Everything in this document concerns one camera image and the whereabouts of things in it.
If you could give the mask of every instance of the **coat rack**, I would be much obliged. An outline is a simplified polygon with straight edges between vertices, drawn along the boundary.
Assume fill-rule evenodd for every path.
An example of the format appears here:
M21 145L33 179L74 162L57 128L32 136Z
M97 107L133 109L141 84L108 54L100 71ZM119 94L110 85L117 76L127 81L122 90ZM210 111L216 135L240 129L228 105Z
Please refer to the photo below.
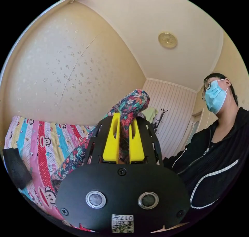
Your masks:
M162 118L163 118L163 115L168 111L168 110L164 110L164 108L163 108L163 110L162 110L162 108L161 108L161 111L162 111L162 113L161 113L161 116L160 116L160 118L159 118L159 120L157 119L157 121L158 121L158 123L155 123L154 124L154 132L156 133L156 131L157 131L157 129L158 129L158 126L159 126L159 124L160 124L160 122L162 122L162 123L164 123L163 121L162 121Z

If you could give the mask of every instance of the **blue surgical mask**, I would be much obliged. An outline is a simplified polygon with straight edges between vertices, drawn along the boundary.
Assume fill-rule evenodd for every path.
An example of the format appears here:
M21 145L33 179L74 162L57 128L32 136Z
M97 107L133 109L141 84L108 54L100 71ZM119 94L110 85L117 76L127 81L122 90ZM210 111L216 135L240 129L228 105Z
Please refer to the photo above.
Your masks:
M226 99L226 91L224 91L219 85L218 81L214 80L209 84L209 87L206 90L205 99L207 108L210 112L214 113L215 115L220 111L221 107L223 106L225 99Z

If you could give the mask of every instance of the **green cloth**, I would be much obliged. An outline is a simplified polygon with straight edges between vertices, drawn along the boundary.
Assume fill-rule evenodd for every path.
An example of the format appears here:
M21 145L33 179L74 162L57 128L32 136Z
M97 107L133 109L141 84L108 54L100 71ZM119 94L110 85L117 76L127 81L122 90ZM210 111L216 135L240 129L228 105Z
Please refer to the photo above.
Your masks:
M154 117L158 114L158 111L155 108L148 107L147 109L142 111L142 113L145 115L146 120L152 123Z

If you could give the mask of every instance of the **qr code sticker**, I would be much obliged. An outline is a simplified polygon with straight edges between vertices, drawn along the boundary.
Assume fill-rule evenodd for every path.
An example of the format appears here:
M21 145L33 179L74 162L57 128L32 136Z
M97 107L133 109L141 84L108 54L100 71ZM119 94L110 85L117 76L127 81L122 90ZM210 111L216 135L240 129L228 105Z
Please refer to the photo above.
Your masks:
M133 215L112 215L113 233L134 233Z

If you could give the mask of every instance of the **black hoodie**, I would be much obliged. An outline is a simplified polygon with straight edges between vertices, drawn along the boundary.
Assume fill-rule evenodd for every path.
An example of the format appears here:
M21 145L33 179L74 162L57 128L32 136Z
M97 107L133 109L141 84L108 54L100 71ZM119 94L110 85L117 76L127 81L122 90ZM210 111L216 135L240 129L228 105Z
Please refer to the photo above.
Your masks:
M213 144L218 120L194 134L191 143L164 166L176 172L188 190L191 208L182 222L200 220L227 194L249 154L249 111L239 108L234 126Z

